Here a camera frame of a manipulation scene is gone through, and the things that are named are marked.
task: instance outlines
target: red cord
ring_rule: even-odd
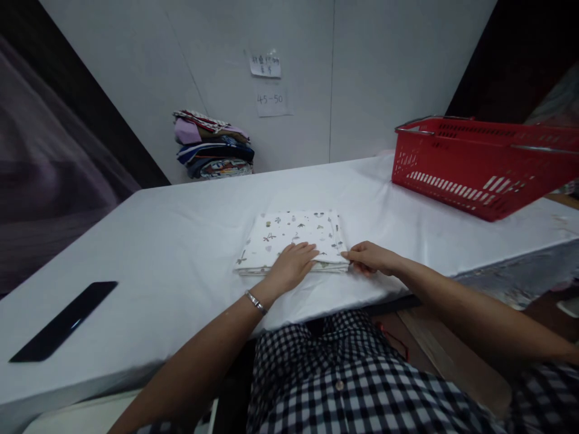
[[[383,323],[381,323],[380,321],[378,321],[375,326],[382,332],[382,334],[387,338],[388,336],[391,337],[392,339],[394,339],[396,342],[398,342],[403,348],[404,348],[404,356],[406,358],[407,362],[410,362],[410,351],[408,349],[408,347],[406,345],[404,345],[404,342],[402,342],[400,339],[398,339],[397,337],[395,337],[392,333],[389,333],[386,331],[386,329],[384,328]]]

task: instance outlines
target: basket handle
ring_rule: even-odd
[[[462,119],[464,121],[472,121],[474,120],[474,117],[472,118],[463,118],[461,116],[437,116],[437,115],[430,115],[430,116],[425,116],[424,118],[416,118],[413,119],[412,121],[408,121],[402,125],[398,125],[394,131],[395,132],[399,132],[399,131],[406,131],[407,133],[414,133],[414,134],[422,134],[424,136],[433,136],[435,135],[435,133],[433,131],[417,131],[417,130],[410,130],[410,128],[414,128],[417,125],[412,125],[412,124],[416,124],[418,122],[422,122],[426,119],[430,119],[430,118],[442,118],[442,119]]]
[[[566,149],[544,148],[542,146],[528,146],[528,145],[510,145],[510,146],[511,146],[511,148],[526,149],[528,151],[538,151],[538,152],[546,152],[546,153],[553,153],[553,154],[579,155],[579,152],[567,151]]]

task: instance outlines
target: black phone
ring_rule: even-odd
[[[10,362],[41,362],[49,358],[116,285],[118,282],[113,281],[91,283],[29,343],[24,345],[10,359]]]

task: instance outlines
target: paper note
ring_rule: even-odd
[[[288,89],[279,80],[259,80],[255,83],[255,103],[260,118],[291,115]]]
[[[249,57],[249,66],[253,75],[261,77],[282,76],[282,65],[279,63],[279,57],[269,54],[252,54]]]

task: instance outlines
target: red plastic basket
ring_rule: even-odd
[[[395,184],[485,219],[579,177],[579,130],[430,116],[396,128]]]

